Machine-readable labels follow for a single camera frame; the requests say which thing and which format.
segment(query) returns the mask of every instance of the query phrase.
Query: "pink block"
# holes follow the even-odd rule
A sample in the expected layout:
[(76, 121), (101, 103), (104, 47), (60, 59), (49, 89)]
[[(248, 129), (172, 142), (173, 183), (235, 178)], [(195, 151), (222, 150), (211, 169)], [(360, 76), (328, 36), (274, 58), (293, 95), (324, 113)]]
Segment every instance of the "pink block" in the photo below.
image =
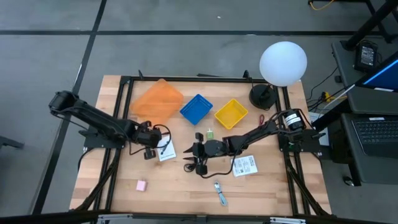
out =
[(136, 190), (145, 191), (147, 188), (147, 182), (143, 180), (138, 180)]

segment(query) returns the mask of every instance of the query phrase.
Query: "white spherical lamp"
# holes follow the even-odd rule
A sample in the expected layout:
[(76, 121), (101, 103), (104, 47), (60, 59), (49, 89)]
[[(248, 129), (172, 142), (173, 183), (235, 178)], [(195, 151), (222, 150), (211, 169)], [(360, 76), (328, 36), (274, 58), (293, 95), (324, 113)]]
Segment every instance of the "white spherical lamp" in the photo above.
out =
[[(295, 43), (283, 41), (272, 44), (261, 55), (260, 72), (262, 77), (275, 86), (288, 86), (304, 75), (307, 56)], [(276, 101), (275, 91), (269, 85), (256, 85), (249, 95), (251, 103), (268, 110)]]

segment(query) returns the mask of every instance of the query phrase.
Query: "blue tray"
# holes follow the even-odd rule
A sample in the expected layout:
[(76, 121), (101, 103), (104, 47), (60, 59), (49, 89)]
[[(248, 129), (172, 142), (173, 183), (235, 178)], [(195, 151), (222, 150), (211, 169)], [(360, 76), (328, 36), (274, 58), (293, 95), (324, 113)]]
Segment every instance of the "blue tray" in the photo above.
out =
[(209, 113), (212, 107), (213, 105), (208, 100), (201, 96), (201, 94), (197, 94), (180, 110), (180, 113), (193, 125), (196, 125)]

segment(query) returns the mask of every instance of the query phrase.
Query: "green small object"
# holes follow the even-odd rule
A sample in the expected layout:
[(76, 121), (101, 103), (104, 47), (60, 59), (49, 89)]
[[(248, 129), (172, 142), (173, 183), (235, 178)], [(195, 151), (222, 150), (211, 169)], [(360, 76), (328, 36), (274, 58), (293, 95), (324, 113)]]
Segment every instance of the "green small object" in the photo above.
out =
[(206, 138), (207, 138), (207, 140), (212, 140), (212, 139), (214, 138), (213, 131), (210, 130), (210, 128), (209, 128), (209, 130), (207, 131)]

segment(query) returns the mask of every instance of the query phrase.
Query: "black lamp base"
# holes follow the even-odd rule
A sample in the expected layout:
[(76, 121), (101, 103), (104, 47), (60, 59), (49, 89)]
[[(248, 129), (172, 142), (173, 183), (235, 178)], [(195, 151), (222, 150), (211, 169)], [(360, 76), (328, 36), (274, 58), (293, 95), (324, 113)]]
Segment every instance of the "black lamp base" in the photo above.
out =
[(258, 84), (251, 89), (249, 99), (256, 108), (269, 110), (276, 102), (276, 93), (269, 85)]

